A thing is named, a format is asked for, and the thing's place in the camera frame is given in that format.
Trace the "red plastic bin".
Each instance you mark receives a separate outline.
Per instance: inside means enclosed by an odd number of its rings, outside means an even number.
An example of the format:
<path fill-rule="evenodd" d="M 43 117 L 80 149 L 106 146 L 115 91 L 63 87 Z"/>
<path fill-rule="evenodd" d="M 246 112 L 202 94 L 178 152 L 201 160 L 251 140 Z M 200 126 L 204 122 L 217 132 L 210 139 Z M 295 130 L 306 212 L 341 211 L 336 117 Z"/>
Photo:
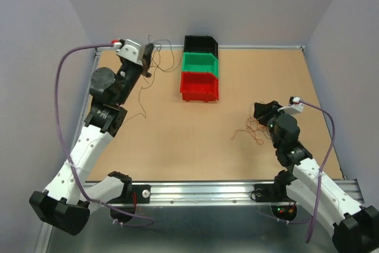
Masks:
<path fill-rule="evenodd" d="M 184 101 L 219 100 L 219 79 L 210 72 L 182 72 L 180 93 Z"/>

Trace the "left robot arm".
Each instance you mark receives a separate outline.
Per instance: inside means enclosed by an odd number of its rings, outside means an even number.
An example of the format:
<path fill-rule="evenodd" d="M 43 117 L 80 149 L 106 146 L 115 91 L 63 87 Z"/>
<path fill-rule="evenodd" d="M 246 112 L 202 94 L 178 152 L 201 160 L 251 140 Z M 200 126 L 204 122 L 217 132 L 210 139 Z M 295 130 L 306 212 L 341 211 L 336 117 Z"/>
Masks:
<path fill-rule="evenodd" d="M 113 222 L 130 226 L 137 217 L 138 195 L 128 175 L 113 171 L 88 190 L 83 185 L 108 144 L 115 138 L 126 115 L 123 104 L 140 77 L 149 78 L 154 44 L 138 44 L 118 39 L 108 45 L 121 62 L 117 72 L 110 68 L 93 71 L 89 94 L 91 108 L 79 137 L 68 150 L 59 130 L 58 137 L 66 160 L 43 191 L 34 191 L 29 204 L 38 218 L 70 235 L 77 235 L 90 215 L 104 206 L 109 208 Z"/>

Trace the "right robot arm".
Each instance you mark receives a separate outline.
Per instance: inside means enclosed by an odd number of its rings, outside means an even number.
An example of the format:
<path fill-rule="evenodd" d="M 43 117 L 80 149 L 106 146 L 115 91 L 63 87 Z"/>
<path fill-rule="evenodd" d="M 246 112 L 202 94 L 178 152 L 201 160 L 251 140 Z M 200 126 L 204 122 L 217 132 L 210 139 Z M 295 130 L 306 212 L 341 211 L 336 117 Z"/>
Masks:
<path fill-rule="evenodd" d="M 254 103 L 254 119 L 267 129 L 275 155 L 284 167 L 268 191 L 276 201 L 289 199 L 299 203 L 310 215 L 306 242 L 310 242 L 317 224 L 332 238 L 338 252 L 372 252 L 378 249 L 378 210 L 364 206 L 349 196 L 325 172 L 321 164 L 299 140 L 300 128 L 295 114 L 309 105 L 300 97 L 291 97 L 288 105 L 277 101 Z"/>

